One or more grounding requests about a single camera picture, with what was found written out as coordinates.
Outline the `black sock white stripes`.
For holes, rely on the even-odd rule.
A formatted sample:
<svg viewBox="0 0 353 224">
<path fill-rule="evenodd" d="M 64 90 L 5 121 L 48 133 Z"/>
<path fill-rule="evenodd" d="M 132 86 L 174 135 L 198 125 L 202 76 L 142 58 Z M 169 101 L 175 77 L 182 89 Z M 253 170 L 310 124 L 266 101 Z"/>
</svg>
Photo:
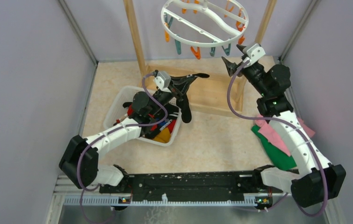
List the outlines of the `black sock white stripes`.
<svg viewBox="0 0 353 224">
<path fill-rule="evenodd" d="M 190 74 L 188 76 L 197 76 L 197 78 L 209 78 L 210 75 L 206 73 Z M 181 97 L 177 100 L 176 105 L 181 109 L 181 118 L 184 123 L 190 123 L 192 120 L 191 109 L 188 101 L 188 90 L 179 90 Z"/>
</svg>

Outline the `round white clip hanger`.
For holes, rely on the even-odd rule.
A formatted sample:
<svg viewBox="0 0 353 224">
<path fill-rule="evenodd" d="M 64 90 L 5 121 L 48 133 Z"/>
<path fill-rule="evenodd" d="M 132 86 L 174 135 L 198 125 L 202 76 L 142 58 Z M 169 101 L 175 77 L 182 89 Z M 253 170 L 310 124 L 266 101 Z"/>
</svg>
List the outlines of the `round white clip hanger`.
<svg viewBox="0 0 353 224">
<path fill-rule="evenodd" d="M 168 0 L 162 6 L 165 41 L 177 55 L 193 58 L 229 56 L 233 44 L 242 44 L 249 25 L 247 9 L 237 0 Z"/>
</svg>

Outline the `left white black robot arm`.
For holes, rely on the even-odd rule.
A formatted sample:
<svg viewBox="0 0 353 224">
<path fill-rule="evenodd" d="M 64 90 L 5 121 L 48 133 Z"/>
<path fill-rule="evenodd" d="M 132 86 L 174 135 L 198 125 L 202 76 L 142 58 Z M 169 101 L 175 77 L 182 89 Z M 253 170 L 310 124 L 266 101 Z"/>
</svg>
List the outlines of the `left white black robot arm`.
<svg viewBox="0 0 353 224">
<path fill-rule="evenodd" d="M 154 77 L 157 90 L 150 94 L 147 89 L 137 92 L 132 100 L 132 113 L 113 127 L 83 138 L 74 136 L 68 143 L 58 167 L 79 189 L 88 191 L 91 184 L 110 185 L 117 193 L 126 191 L 127 174 L 116 165 L 99 166 L 102 156 L 114 148 L 133 139 L 151 134 L 168 117 L 166 105 L 172 99 L 184 123 L 192 120 L 187 97 L 190 85 L 207 74 L 190 74 L 181 77 L 163 76 L 158 72 L 147 74 L 144 78 Z"/>
</svg>

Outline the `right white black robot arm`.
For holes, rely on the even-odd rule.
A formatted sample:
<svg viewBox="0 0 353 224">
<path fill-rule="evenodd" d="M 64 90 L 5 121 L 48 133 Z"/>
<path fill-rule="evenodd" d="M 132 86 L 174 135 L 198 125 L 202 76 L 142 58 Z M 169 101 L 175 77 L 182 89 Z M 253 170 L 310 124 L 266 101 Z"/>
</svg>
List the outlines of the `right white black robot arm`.
<svg viewBox="0 0 353 224">
<path fill-rule="evenodd" d="M 285 143 L 294 159 L 298 172 L 282 171 L 274 166 L 256 169 L 252 187 L 265 192 L 269 187 L 291 194 L 297 205 L 306 208 L 339 195 L 346 177 L 342 165 L 332 164 L 315 146 L 301 126 L 285 91 L 291 86 L 290 69 L 282 64 L 272 66 L 268 71 L 259 63 L 265 56 L 258 43 L 248 46 L 237 45 L 242 52 L 241 62 L 224 60 L 232 79 L 245 77 L 258 91 L 257 108 L 260 119 L 265 120 Z"/>
</svg>

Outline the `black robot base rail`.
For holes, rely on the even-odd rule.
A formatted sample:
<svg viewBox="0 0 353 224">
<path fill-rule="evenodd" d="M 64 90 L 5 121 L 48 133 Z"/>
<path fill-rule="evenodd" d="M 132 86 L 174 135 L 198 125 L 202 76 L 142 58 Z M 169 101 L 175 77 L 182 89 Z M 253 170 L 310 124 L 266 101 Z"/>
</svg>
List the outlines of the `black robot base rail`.
<svg viewBox="0 0 353 224">
<path fill-rule="evenodd" d="M 127 195 L 133 202 L 237 203 L 272 206 L 280 190 L 259 186 L 252 171 L 133 174 L 119 186 L 102 185 L 101 194 Z"/>
</svg>

